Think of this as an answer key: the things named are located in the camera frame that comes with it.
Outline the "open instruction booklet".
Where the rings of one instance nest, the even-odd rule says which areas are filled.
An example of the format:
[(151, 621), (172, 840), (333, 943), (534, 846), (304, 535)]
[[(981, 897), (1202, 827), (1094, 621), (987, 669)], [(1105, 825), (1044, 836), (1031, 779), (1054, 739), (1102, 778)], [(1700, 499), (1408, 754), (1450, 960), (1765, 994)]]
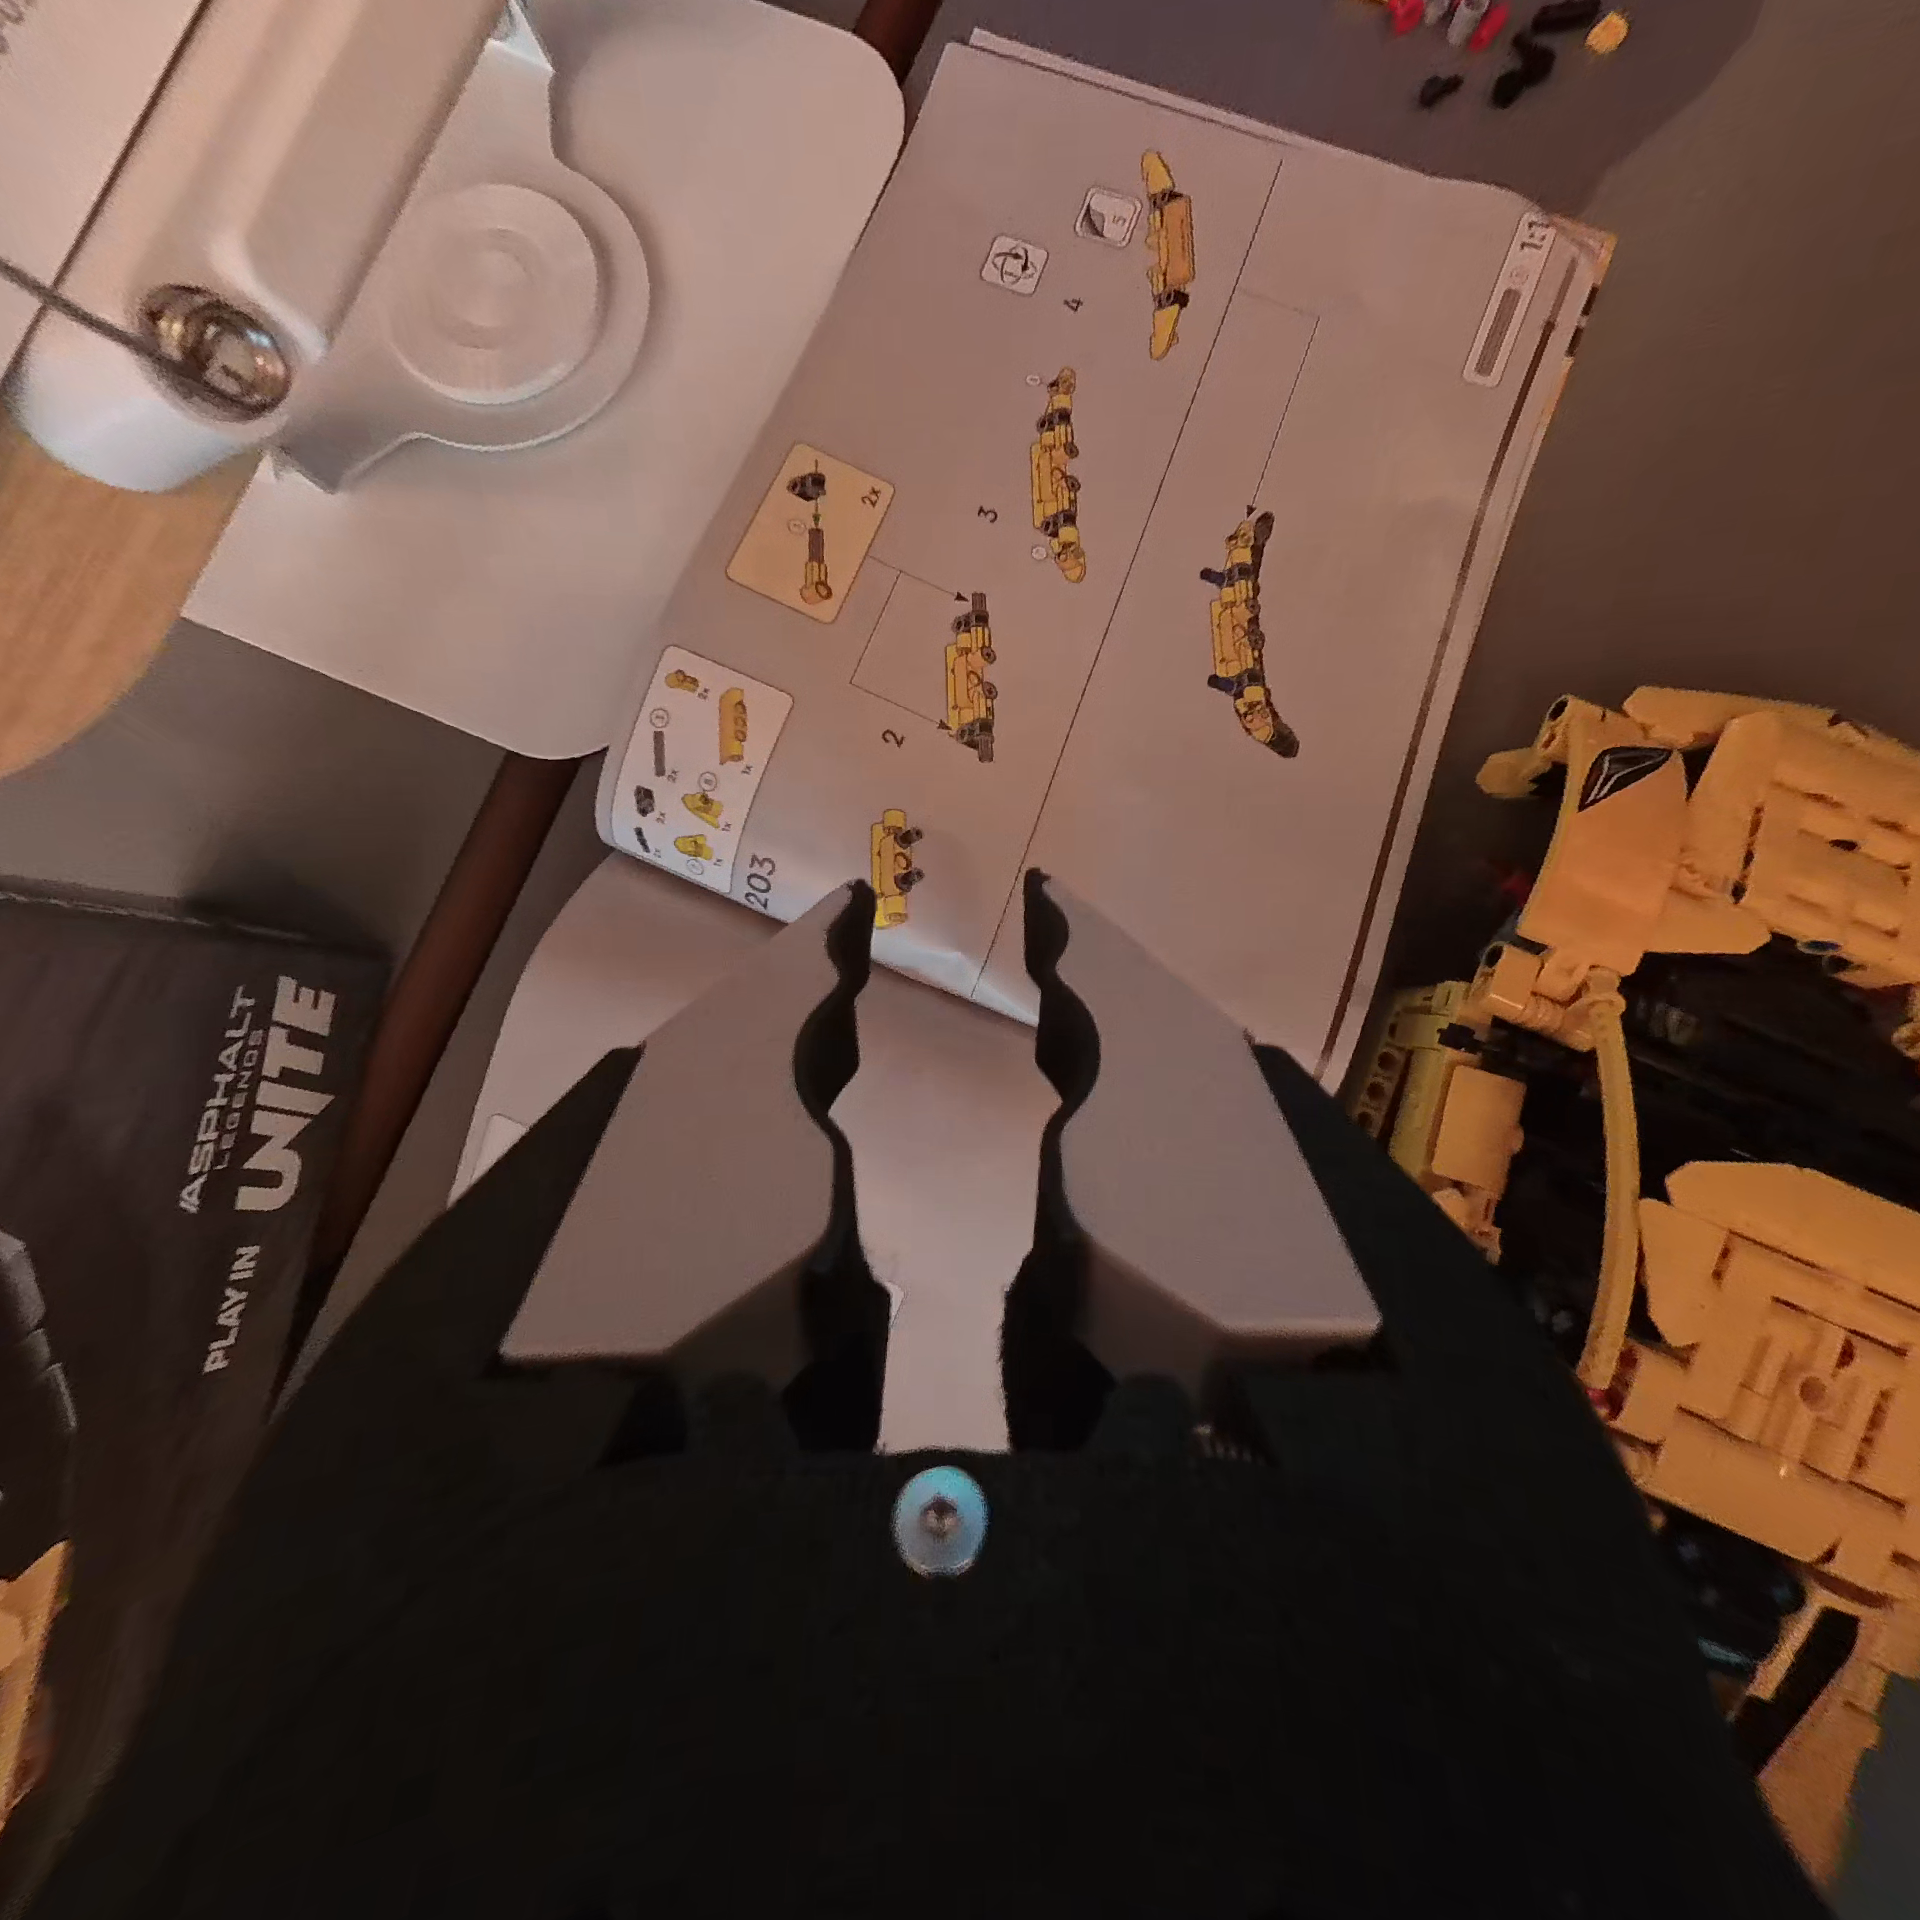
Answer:
[(616, 710), (598, 827), (1031, 1021), (1046, 870), (1338, 1080), (1597, 229), (979, 32)]

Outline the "dark toy car box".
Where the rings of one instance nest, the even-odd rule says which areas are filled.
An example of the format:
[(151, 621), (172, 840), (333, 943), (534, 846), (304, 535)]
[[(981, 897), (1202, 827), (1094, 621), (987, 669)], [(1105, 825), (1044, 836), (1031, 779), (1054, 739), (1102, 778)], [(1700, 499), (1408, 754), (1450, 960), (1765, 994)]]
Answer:
[(386, 987), (351, 935), (5, 880), (5, 1915), (253, 1462)]

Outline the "grey desk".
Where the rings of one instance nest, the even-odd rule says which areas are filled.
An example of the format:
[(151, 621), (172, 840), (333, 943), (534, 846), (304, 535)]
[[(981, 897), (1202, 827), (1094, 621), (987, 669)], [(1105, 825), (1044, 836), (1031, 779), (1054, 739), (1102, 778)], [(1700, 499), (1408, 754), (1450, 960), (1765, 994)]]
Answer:
[[(1915, 741), (1915, 4), (1630, 4), (1620, 55), (1510, 112), (1419, 112), (1427, 62), (1361, 4), (943, 4), (908, 83), (974, 29), (1336, 147), (1493, 181), (1620, 241), (1480, 623), (1382, 990), (1453, 972), (1521, 860), (1474, 791), (1558, 694), (1808, 700)], [(537, 852), (434, 987), (462, 1021), (332, 1271), (324, 1339), (443, 1212), (524, 972), (611, 960), (552, 1102), (764, 942), (744, 908), (615, 876), (600, 759), (508, 756), (180, 621), (73, 746), (5, 781), (5, 876), (186, 901), (405, 962), (496, 793)]]

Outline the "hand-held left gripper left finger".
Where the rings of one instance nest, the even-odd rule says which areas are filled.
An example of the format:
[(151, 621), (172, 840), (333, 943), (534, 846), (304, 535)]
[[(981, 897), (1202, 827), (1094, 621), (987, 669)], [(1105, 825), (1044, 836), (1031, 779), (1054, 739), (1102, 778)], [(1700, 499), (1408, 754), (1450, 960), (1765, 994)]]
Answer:
[(849, 880), (636, 1049), (501, 1344), (515, 1362), (884, 1365), (884, 1287), (835, 1104), (875, 897)]

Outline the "white folding stand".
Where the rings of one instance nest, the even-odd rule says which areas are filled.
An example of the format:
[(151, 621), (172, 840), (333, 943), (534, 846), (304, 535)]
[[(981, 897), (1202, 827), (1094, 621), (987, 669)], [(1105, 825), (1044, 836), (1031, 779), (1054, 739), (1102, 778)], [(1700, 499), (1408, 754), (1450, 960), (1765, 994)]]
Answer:
[(180, 614), (577, 757), (900, 154), (937, 4), (5, 4), (5, 419), (253, 484)]

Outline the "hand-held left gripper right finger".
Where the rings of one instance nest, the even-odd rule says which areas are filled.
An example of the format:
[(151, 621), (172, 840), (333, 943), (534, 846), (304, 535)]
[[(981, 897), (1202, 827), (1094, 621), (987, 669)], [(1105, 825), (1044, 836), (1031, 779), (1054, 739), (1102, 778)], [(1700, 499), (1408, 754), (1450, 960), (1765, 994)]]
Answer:
[(1111, 1378), (1365, 1348), (1378, 1304), (1247, 1032), (1060, 877), (1022, 877), (1056, 1097), (1034, 1252)]

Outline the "cluster of tiny pin pieces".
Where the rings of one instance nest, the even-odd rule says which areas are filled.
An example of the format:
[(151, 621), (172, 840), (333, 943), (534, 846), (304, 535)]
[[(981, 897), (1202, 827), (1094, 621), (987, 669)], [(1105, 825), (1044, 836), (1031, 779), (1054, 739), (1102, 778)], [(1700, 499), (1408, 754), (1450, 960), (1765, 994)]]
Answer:
[(1614, 57), (1633, 33), (1636, 17), (1605, 3), (1365, 3), (1393, 38), (1435, 35), (1445, 63), (1417, 86), (1417, 112), (1437, 112), (1480, 79), (1494, 112), (1510, 112), (1549, 86), (1562, 50), (1588, 60)]

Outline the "yellow brick toy car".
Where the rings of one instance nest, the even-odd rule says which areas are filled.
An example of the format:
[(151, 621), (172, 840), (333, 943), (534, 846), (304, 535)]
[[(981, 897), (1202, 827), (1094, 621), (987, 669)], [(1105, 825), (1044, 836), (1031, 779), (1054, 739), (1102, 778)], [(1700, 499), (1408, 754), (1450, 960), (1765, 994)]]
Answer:
[(1480, 789), (1553, 805), (1541, 867), (1352, 1113), (1575, 1371), (1822, 1856), (1915, 1680), (1915, 748), (1641, 688)]

